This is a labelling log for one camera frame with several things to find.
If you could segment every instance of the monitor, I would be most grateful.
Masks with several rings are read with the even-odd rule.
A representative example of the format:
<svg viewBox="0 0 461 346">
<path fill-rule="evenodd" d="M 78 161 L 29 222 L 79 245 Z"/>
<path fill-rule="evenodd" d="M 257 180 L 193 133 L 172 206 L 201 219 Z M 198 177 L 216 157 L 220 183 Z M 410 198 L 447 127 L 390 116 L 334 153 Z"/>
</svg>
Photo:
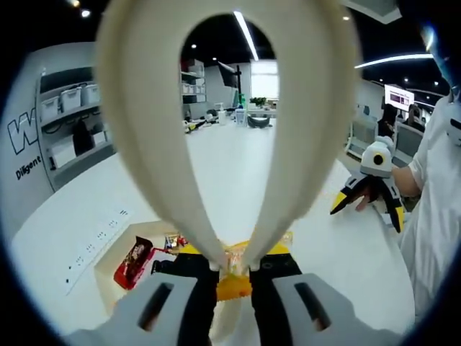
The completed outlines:
<svg viewBox="0 0 461 346">
<path fill-rule="evenodd" d="M 223 83 L 227 87 L 238 88 L 236 70 L 218 61 L 219 72 L 223 77 Z"/>
<path fill-rule="evenodd" d="M 415 102 L 415 94 L 413 92 L 407 92 L 404 89 L 387 84 L 384 86 L 384 98 L 386 104 L 405 112 L 408 112 L 410 105 Z"/>
</svg>

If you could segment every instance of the white wall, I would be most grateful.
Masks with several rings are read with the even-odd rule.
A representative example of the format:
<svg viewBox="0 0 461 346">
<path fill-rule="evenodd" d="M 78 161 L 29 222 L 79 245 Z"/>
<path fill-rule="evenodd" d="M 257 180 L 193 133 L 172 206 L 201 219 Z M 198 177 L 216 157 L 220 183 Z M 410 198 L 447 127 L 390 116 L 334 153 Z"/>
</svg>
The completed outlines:
<svg viewBox="0 0 461 346">
<path fill-rule="evenodd" d="M 245 94 L 247 102 L 251 97 L 251 71 L 250 63 L 232 63 L 229 64 L 234 69 L 240 66 L 242 93 Z M 224 86 L 223 79 L 217 66 L 205 68 L 205 88 L 207 93 L 207 102 L 211 105 L 217 102 L 224 102 L 224 107 L 230 107 L 233 101 L 233 95 L 236 89 Z"/>
<path fill-rule="evenodd" d="M 371 81 L 361 80 L 356 90 L 356 103 L 361 106 L 361 109 L 364 105 L 370 107 L 370 116 L 379 120 L 382 117 L 381 104 L 383 96 L 383 86 Z"/>
<path fill-rule="evenodd" d="M 94 43 L 69 43 L 31 53 L 16 77 L 0 122 L 0 216 L 7 241 L 52 194 L 37 142 L 35 87 L 46 74 L 94 65 Z M 18 179 L 17 171 L 32 163 Z"/>
</svg>

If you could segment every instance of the ceiling light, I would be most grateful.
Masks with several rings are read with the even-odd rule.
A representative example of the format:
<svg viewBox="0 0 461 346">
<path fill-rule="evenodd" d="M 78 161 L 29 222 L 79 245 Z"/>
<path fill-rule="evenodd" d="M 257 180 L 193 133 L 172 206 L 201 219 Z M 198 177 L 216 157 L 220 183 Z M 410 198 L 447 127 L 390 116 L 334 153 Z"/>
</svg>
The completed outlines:
<svg viewBox="0 0 461 346">
<path fill-rule="evenodd" d="M 391 61 L 401 61 L 401 60 L 418 60 L 418 59 L 433 59 L 432 54 L 410 54 L 408 56 L 391 56 L 390 58 L 384 58 L 380 60 L 370 61 L 369 63 L 363 63 L 361 65 L 355 66 L 355 68 L 363 68 L 372 65 L 378 65 L 380 63 L 389 63 Z"/>
<path fill-rule="evenodd" d="M 424 102 L 419 102 L 419 101 L 415 101 L 415 103 L 419 103 L 420 105 L 424 105 L 424 106 L 427 106 L 427 107 L 435 108 L 435 106 L 430 105 L 429 103 L 424 103 Z"/>
<path fill-rule="evenodd" d="M 87 9 L 83 9 L 83 10 L 81 11 L 81 16 L 82 16 L 83 18 L 89 17 L 90 14 L 91 14 L 91 12 L 90 12 L 89 10 L 87 10 Z"/>
<path fill-rule="evenodd" d="M 240 28 L 242 29 L 243 36 L 246 38 L 246 42 L 248 43 L 248 46 L 250 47 L 251 53 L 253 54 L 253 59 L 255 61 L 258 61 L 258 54 L 256 53 L 256 48 L 254 47 L 253 39 L 251 38 L 250 31 L 248 30 L 248 27 L 246 26 L 245 19 L 243 18 L 242 13 L 239 11 L 234 11 L 233 15 L 236 16 L 237 22 L 240 25 Z"/>
</svg>

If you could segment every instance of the red snack bag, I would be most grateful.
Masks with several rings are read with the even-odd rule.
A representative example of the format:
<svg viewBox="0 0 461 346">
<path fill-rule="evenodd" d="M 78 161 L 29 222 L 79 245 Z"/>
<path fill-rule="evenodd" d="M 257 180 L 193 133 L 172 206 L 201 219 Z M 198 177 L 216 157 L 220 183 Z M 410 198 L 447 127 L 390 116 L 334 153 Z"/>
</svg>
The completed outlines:
<svg viewBox="0 0 461 346">
<path fill-rule="evenodd" d="M 131 290 L 135 287 L 136 280 L 139 278 L 152 248 L 151 241 L 137 236 L 135 246 L 131 248 L 123 262 L 115 270 L 114 281 L 125 290 Z"/>
</svg>

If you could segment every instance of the white countertop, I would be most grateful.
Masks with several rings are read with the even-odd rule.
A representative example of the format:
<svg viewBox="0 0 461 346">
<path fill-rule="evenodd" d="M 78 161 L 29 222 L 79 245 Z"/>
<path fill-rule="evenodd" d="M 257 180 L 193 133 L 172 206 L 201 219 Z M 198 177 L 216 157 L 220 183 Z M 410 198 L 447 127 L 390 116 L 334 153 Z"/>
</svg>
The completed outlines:
<svg viewBox="0 0 461 346">
<path fill-rule="evenodd" d="M 264 196 L 274 134 L 275 128 L 237 128 L 230 123 L 187 135 L 208 216 L 226 244 L 251 235 Z M 348 176 L 337 161 L 314 206 L 291 227 L 292 255 L 303 272 L 314 272 L 351 300 L 359 319 L 375 329 L 401 334 L 413 323 L 414 302 L 392 234 L 372 208 L 356 213 L 350 207 L 329 215 Z M 12 260 L 19 276 L 59 333 L 94 328 L 107 319 L 91 265 L 68 295 L 62 287 L 67 264 L 81 251 L 82 239 L 100 231 L 119 207 L 130 211 L 130 223 L 158 220 L 115 154 L 57 191 L 13 239 Z M 250 319 L 251 309 L 242 314 L 242 321 Z M 250 334 L 247 342 L 254 345 L 257 330 Z"/>
</svg>

